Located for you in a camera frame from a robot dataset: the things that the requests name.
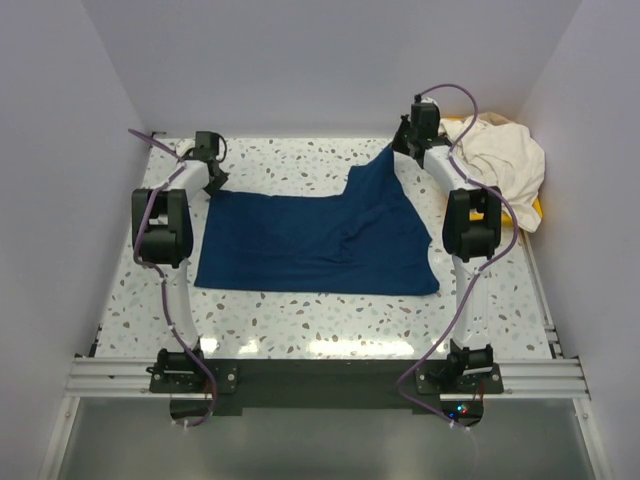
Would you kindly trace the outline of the blue mickey t shirt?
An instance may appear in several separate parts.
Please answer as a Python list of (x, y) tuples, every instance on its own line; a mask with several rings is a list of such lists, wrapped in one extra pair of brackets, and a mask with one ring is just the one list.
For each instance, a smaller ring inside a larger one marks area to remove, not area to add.
[(326, 197), (222, 191), (209, 202), (198, 288), (425, 296), (440, 284), (431, 237), (395, 173), (395, 153), (350, 168)]

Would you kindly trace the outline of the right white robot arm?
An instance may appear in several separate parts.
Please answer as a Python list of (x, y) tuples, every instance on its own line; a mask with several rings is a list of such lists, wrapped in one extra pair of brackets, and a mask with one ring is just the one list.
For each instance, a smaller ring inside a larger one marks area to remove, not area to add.
[(451, 255), (456, 280), (456, 313), (445, 379), (459, 393), (469, 392), (481, 380), (481, 371), (493, 363), (488, 331), (487, 284), (484, 266), (501, 242), (501, 202), (470, 183), (469, 174), (451, 156), (450, 143), (439, 134), (440, 110), (432, 99), (415, 96), (410, 113), (401, 117), (392, 146), (413, 158), (447, 195), (442, 243)]

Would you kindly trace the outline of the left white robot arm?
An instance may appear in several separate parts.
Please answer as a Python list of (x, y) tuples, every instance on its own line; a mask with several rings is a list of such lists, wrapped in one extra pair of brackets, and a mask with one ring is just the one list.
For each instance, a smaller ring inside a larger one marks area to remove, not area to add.
[(187, 269), (195, 246), (189, 206), (198, 194), (213, 196), (227, 182), (228, 174), (220, 167), (228, 153), (227, 141), (218, 133), (198, 131), (194, 139), (171, 148), (137, 130), (129, 133), (176, 160), (166, 179), (131, 194), (133, 260), (159, 276), (169, 332), (165, 348), (194, 350), (199, 335), (188, 292)]

